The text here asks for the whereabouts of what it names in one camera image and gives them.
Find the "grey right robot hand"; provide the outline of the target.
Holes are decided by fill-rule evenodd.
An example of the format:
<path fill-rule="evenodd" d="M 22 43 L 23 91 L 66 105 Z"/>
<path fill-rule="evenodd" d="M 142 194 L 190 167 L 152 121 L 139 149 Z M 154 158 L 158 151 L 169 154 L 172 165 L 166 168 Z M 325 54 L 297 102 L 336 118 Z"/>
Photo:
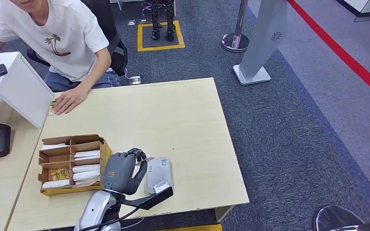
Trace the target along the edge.
<path fill-rule="evenodd" d="M 109 157 L 102 179 L 103 188 L 126 195 L 136 193 L 147 171 L 146 159 L 146 154 L 138 148 Z"/>

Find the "person's hand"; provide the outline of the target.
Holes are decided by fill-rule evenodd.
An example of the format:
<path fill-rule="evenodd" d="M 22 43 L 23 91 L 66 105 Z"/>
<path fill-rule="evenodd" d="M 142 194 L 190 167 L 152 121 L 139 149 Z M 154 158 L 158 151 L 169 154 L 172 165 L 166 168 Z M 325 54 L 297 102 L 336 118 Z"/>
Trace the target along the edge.
<path fill-rule="evenodd" d="M 54 114 L 68 114 L 87 98 L 89 92 L 90 89 L 80 86 L 63 92 L 55 99 Z"/>

